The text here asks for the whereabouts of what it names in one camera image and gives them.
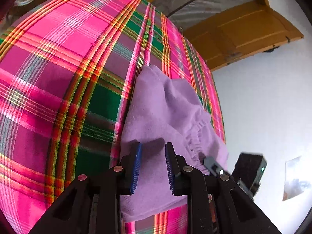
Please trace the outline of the purple fleece garment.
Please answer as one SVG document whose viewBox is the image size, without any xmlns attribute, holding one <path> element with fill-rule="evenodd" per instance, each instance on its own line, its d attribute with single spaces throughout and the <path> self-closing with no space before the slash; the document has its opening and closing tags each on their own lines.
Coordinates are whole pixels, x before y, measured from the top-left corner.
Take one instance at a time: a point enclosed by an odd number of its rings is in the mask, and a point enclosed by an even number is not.
<svg viewBox="0 0 312 234">
<path fill-rule="evenodd" d="M 138 221 L 186 204 L 170 189 L 165 157 L 166 143 L 204 174 L 204 158 L 227 166 L 225 143 L 212 127 L 211 115 L 185 79 L 170 79 L 156 66 L 144 66 L 136 79 L 121 137 L 121 156 L 142 145 L 137 188 L 121 197 L 122 217 Z"/>
</svg>

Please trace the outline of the pink plaid tablecloth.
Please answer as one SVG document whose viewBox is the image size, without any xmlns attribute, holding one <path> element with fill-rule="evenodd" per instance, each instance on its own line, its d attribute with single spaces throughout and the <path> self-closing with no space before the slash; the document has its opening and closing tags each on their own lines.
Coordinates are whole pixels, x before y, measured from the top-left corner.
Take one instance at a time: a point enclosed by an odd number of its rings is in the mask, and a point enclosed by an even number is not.
<svg viewBox="0 0 312 234">
<path fill-rule="evenodd" d="M 1 38 L 1 213 L 28 233 L 78 175 L 107 170 L 135 79 L 186 79 L 225 139 L 212 73 L 146 0 L 49 0 Z"/>
</svg>

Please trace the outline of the wooden door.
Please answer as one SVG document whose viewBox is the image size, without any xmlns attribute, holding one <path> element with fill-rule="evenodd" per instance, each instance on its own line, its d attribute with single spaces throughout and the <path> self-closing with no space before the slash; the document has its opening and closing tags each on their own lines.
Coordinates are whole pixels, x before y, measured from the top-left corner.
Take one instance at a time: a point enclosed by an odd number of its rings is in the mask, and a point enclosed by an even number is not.
<svg viewBox="0 0 312 234">
<path fill-rule="evenodd" d="M 183 34 L 212 71 L 304 38 L 286 18 L 255 1 L 211 16 Z"/>
</svg>

